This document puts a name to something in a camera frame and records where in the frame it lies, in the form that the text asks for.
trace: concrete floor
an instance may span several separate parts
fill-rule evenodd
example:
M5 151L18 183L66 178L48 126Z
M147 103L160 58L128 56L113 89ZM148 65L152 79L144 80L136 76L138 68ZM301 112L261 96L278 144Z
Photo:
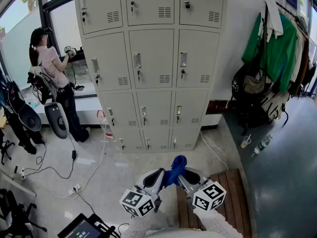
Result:
M250 128L252 143L240 147L243 129L226 114L253 199L259 238L313 238L317 234L317 104L310 98L291 99L286 115L271 125ZM263 137L272 142L253 153Z
M70 139L57 138L49 128L43 128L41 132L48 148L43 168L52 166L62 176L68 176L72 164L71 151L73 150ZM36 168L35 159L43 155L44 146L37 146L38 153L33 156L17 145L18 140L9 126L4 130L4 133L5 139L15 142L16 145L8 151L12 161L6 159L5 166L2 168L8 174L13 172L15 166L18 166L19 169L22 167ZM204 131L203 134L211 148L224 161L228 162L229 168L242 168L237 151L231 153L224 150L225 144L219 129ZM30 202L37 204L38 208L32 210L30 218L33 222L46 227L48 232L34 230L35 237L55 238L78 214L83 213L87 217L92 214L89 206L79 197L74 200L57 197L66 197L68 191L76 184L80 184L82 187L85 185L100 161L104 145L103 139L101 129L93 129L89 140L85 143L74 142L78 157L70 179L59 178L53 170L46 170L27 177L23 184L36 192L36 198L13 188L6 181L2 182L2 187L13 191L18 203L24 203L26 207ZM225 165L204 144L200 136L194 151L191 152L121 154L113 142L106 142L104 153L100 167L81 195L92 205L97 215L109 225L115 226L129 223L131 220L130 215L126 214L119 204L119 199L124 191L133 186L140 175L149 170L161 167L169 170L177 155L185 155L188 167L199 169L207 175L219 173L226 169ZM169 225L177 227L178 209L175 186L164 189L160 196L163 200L160 210L166 214Z

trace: locker door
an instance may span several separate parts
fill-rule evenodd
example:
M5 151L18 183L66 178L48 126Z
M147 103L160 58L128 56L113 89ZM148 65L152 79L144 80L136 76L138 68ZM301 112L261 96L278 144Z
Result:
M142 127L169 127L172 92L137 93Z
M168 150L169 129L145 129L143 135L146 151Z
M172 87L174 30L130 31L129 36L136 88Z
M207 95L208 91L176 91L174 126L198 125Z
M174 0L127 0L128 24L174 24Z
M191 150L197 140L197 131L197 128L192 127L174 128L170 146L171 150Z
M106 112L115 129L137 128L132 93L101 94Z
M99 91L131 89L123 33L86 39L84 48Z
M120 0L78 0L84 34L122 27Z
M139 130L115 130L114 138L123 153L144 152Z
M179 30L177 87L210 87L219 34Z
M222 4L223 0L180 0L179 23L220 28Z

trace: monitor screen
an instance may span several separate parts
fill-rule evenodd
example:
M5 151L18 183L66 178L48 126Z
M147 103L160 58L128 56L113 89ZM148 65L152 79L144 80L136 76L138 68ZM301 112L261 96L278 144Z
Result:
M100 234L86 220L82 220L65 238L98 238Z

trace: person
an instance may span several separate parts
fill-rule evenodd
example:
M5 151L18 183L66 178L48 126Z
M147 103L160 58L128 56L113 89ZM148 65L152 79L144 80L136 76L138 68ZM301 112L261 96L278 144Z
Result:
M233 228L225 218L215 210L206 212L196 208L194 213L199 217L206 231L182 228L157 227L158 220L154 212L149 213L144 218L133 218L129 228L122 234L122 238L243 238L235 228Z
M54 47L47 48L47 39L48 36L44 27L37 28L32 32L29 48L31 65L43 67L47 75L56 80L59 88L56 101L61 103L64 108L69 124L69 132L76 142L84 142L89 137L91 129L89 127L82 128L76 113L73 89L63 73L68 59L72 58L74 53L70 51L61 62L56 49Z

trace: office chair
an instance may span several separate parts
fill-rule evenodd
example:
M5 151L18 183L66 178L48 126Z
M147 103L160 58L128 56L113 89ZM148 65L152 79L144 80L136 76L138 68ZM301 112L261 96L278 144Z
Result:
M4 219L7 223L7 229L0 231L0 237L11 234L12 237L22 236L22 238L25 238L26 236L30 236L33 238L31 231L25 225L26 223L47 232L46 228L40 227L29 220L31 209L36 209L37 206L30 204L28 209L24 211L24 206L16 203L12 191L7 192L5 189L0 189L0 208L3 213L3 216L0 215L0 218Z
M7 141L3 141L3 137L4 137L4 133L2 131L2 129L0 129L0 140L2 142L2 144L0 145L0 150L1 150L1 154L2 154L2 157L1 157L1 164L4 165L4 162L3 162L3 158L4 158L4 155L7 155L7 157L9 158L9 160L11 160L11 157L8 155L8 152L7 152L7 149L11 146L11 145L15 145L15 143L11 142L9 140Z

